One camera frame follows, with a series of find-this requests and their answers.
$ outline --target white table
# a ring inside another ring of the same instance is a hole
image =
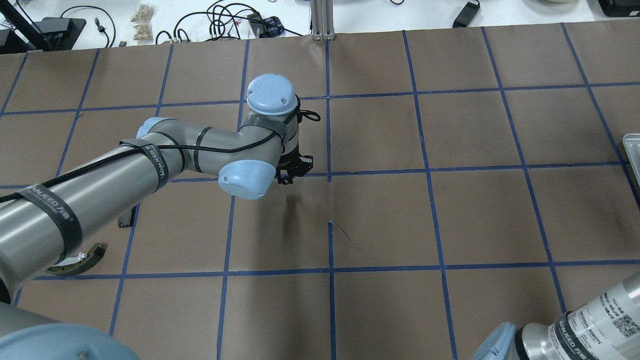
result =
[[[333,0],[334,24],[336,33],[363,33],[375,31],[396,31],[413,29],[450,28],[453,20],[467,0],[405,0],[400,6],[392,5],[388,0]],[[154,35],[160,30],[173,33],[175,23],[190,12],[205,11],[214,0],[143,0],[158,6],[152,19]],[[235,0],[224,0],[222,4]],[[301,34],[309,34],[310,10],[304,0],[238,0],[258,11],[263,17],[276,15],[282,24]],[[71,6],[90,4],[103,7],[114,18],[117,36],[114,46],[120,40],[128,45],[152,44],[133,40],[133,29],[129,20],[138,7],[131,0],[31,0],[25,10],[35,20],[42,17],[55,17]],[[612,19],[606,17],[598,0],[573,0],[569,3],[552,3],[548,0],[481,0],[481,9],[471,26],[501,26],[515,24],[546,24],[553,22],[581,22]],[[74,49],[102,47],[106,39],[98,33],[93,18],[107,28],[111,36],[113,29],[108,18],[98,10],[81,10],[68,17],[87,19],[87,25]],[[185,20],[181,27],[194,41],[209,38],[209,21],[205,15],[194,15]],[[240,26],[241,37],[249,37],[246,21]]]

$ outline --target wire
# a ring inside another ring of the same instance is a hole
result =
[[[22,7],[22,5],[20,5],[20,0],[16,0],[16,2],[15,2],[15,3],[18,5],[18,7],[20,8],[20,10],[22,10],[22,12],[23,12],[23,13],[24,13],[24,15],[27,17],[27,19],[29,19],[29,21],[31,21],[31,23],[36,27],[36,29],[38,29],[38,31],[40,32],[40,34],[41,34],[41,35],[44,35],[44,34],[42,33],[42,29],[40,29],[40,26],[38,26],[38,24],[36,24],[36,22],[35,22],[35,21],[33,21],[33,19],[29,16],[29,14],[28,14],[26,11],[24,11],[24,8]]]
[[[180,39],[180,42],[182,42],[182,38],[180,37],[180,31],[181,30],[184,33],[184,36],[187,38],[187,42],[189,42],[189,35],[187,35],[187,32],[184,31],[184,29],[178,29],[178,38]]]
[[[64,17],[65,14],[73,9],[85,9],[85,8],[89,8],[89,9],[96,9],[96,10],[100,10],[103,13],[105,13],[107,15],[107,17],[109,17],[109,20],[111,20],[111,25],[113,26],[113,38],[111,39],[111,43],[109,44],[109,46],[106,47],[112,47],[113,43],[116,41],[116,23],[113,22],[113,18],[111,17],[111,15],[109,15],[109,13],[107,12],[107,10],[103,9],[103,8],[99,8],[98,6],[93,6],[93,5],[78,5],[78,6],[71,6],[70,8],[66,9],[65,11],[63,11],[60,14],[60,17]]]
[[[170,42],[173,42],[173,38],[171,37],[171,34],[169,34],[169,31],[167,31],[167,30],[162,30],[162,31],[160,31],[160,32],[156,35],[156,45],[158,44],[158,38],[159,38],[159,37],[160,37],[160,35],[162,35],[162,34],[166,34],[166,36],[168,36],[168,37],[169,37],[169,41],[170,41]]]
[[[248,20],[249,22],[253,22],[253,23],[260,23],[260,24],[262,24],[265,28],[267,27],[267,24],[266,24],[266,23],[264,22],[264,20],[262,20],[262,19],[261,19],[261,20],[257,20],[257,19],[249,19],[248,17],[236,16],[236,15],[227,15],[227,14],[223,14],[223,13],[214,13],[214,12],[192,12],[192,13],[188,13],[187,15],[185,15],[185,16],[183,16],[183,17],[181,17],[181,18],[180,18],[180,20],[178,20],[178,23],[176,23],[176,25],[175,25],[175,27],[174,27],[174,29],[173,29],[173,34],[174,34],[174,36],[177,36],[178,26],[180,25],[180,23],[181,23],[184,19],[186,19],[186,18],[188,18],[188,17],[190,17],[190,16],[192,16],[192,15],[203,15],[203,14],[207,14],[207,15],[218,15],[218,16],[226,16],[226,17],[231,17],[231,18],[233,18],[233,19],[243,19],[243,20]],[[302,34],[297,33],[297,32],[295,32],[295,31],[292,31],[292,30],[289,30],[289,29],[287,29],[287,28],[285,28],[285,27],[282,27],[282,29],[283,29],[284,31],[287,31],[287,32],[289,32],[289,33],[292,33],[293,35],[298,35],[299,37],[303,36]]]

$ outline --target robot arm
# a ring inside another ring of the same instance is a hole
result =
[[[298,152],[298,122],[311,113],[300,111],[291,83],[259,76],[248,87],[248,104],[253,113],[236,133],[151,118],[136,139],[9,195],[13,201],[0,208],[0,300],[10,302],[21,286],[183,170],[218,176],[226,192],[251,200],[263,197],[274,177],[287,184],[306,174],[313,158]]]

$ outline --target light blue joint cap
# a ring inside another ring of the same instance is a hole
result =
[[[504,360],[515,333],[515,325],[503,322],[480,344],[472,360]]]
[[[271,186],[276,168],[261,160],[238,160],[226,164],[218,175],[222,190],[242,199],[258,200]]]
[[[263,74],[253,79],[246,96],[251,110],[267,116],[285,115],[298,106],[293,84],[278,74]]]
[[[140,360],[128,347],[102,331],[72,323],[28,327],[0,338],[0,359]]]
[[[142,124],[142,126],[140,126],[140,128],[138,129],[138,134],[136,135],[136,138],[141,138],[142,136],[145,136],[146,134],[149,134],[149,130],[151,130],[151,128],[154,125],[156,125],[160,121],[166,120],[166,119],[170,119],[170,118],[168,118],[168,117],[150,117],[149,119],[145,120],[145,123]]]

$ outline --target plastic bag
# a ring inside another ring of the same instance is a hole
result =
[[[134,29],[133,40],[153,40],[154,34],[151,29],[151,18],[157,8],[149,4],[140,4],[138,11],[131,17],[131,24]]]

